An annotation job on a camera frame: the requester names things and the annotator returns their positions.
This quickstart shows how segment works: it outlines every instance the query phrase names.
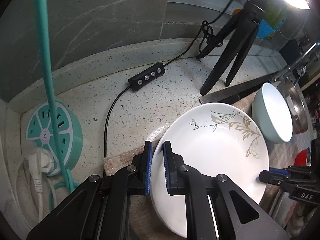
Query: plate with floral pattern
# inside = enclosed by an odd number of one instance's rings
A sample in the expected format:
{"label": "plate with floral pattern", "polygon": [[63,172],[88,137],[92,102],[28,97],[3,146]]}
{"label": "plate with floral pattern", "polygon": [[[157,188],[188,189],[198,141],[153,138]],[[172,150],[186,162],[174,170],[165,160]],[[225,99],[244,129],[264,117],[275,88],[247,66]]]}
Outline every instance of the plate with floral pattern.
{"label": "plate with floral pattern", "polygon": [[256,203],[260,202],[266,185],[259,182],[258,176],[269,170],[269,158],[258,126],[245,112],[231,105],[197,106],[167,129],[152,159],[151,200],[159,218],[174,233],[187,238],[186,208],[183,195],[167,193],[162,150],[166,140],[185,164],[212,177],[226,174]]}

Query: screw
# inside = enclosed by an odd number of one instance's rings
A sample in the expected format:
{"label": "screw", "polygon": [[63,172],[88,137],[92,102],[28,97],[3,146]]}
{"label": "screw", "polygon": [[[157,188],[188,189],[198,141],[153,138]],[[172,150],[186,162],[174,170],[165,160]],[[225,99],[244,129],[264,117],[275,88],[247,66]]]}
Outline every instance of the screw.
{"label": "screw", "polygon": [[180,166],[180,170],[181,171],[188,171],[189,170],[189,166],[188,165],[181,165]]}
{"label": "screw", "polygon": [[135,171],[137,169],[137,167],[136,166],[134,166],[134,165],[129,165],[128,167],[127,167],[127,171]]}
{"label": "screw", "polygon": [[90,182],[97,182],[99,180],[99,176],[98,175],[91,175],[89,177],[89,181]]}
{"label": "screw", "polygon": [[228,179],[228,177],[226,176],[226,175],[224,175],[224,174],[219,174],[219,175],[217,175],[217,177],[216,177],[218,180],[220,180],[221,182],[225,182],[225,181],[227,181],[227,179]]}

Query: red object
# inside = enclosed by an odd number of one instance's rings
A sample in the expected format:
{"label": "red object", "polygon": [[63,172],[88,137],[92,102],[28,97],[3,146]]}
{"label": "red object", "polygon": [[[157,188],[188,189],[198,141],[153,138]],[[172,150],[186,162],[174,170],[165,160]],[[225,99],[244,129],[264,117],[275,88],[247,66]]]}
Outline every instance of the red object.
{"label": "red object", "polygon": [[299,152],[296,159],[294,160],[294,165],[295,166],[306,166],[307,154],[308,154],[308,149],[305,149],[305,150],[302,150],[301,152]]}

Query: teal power strip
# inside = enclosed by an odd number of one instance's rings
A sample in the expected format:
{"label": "teal power strip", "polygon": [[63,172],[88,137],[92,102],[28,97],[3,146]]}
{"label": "teal power strip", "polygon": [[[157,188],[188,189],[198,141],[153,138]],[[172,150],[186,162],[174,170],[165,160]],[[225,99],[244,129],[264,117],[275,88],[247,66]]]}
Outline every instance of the teal power strip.
{"label": "teal power strip", "polygon": [[[72,169],[79,160],[82,150],[82,131],[77,117],[62,103],[56,102],[59,143],[66,169]],[[51,113],[48,102],[40,105],[32,114],[27,130],[26,139],[36,142],[53,153],[54,169],[48,176],[60,173],[57,150],[54,143]]]}

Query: teal cable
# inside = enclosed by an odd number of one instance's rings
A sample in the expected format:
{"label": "teal cable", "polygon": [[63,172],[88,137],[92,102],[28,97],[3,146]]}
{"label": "teal cable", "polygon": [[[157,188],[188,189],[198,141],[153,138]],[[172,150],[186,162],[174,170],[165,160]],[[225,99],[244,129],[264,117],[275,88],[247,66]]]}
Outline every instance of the teal cable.
{"label": "teal cable", "polygon": [[[80,184],[73,182],[73,187],[77,188]],[[65,182],[58,182],[57,184],[54,185],[54,189],[60,188],[60,187],[65,187],[66,183]],[[49,192],[49,210],[50,212],[53,210],[53,202],[52,202],[52,192]]]}
{"label": "teal cable", "polygon": [[43,79],[45,92],[47,94],[50,113],[54,143],[57,150],[57,158],[59,161],[61,174],[67,186],[69,192],[71,192],[69,177],[66,168],[63,163],[63,156],[61,154],[60,142],[59,142],[59,131],[58,131],[58,118],[56,100],[54,98],[53,81],[51,74],[51,61],[50,61],[50,46],[49,46],[49,24],[48,24],[48,10],[47,0],[36,0],[36,15],[38,23],[38,36],[39,36],[39,53],[43,67]]}
{"label": "teal cable", "polygon": [[67,169],[67,175],[68,175],[68,181],[70,185],[70,192],[72,192],[74,190],[74,187],[73,187],[73,180],[72,180],[70,169]]}

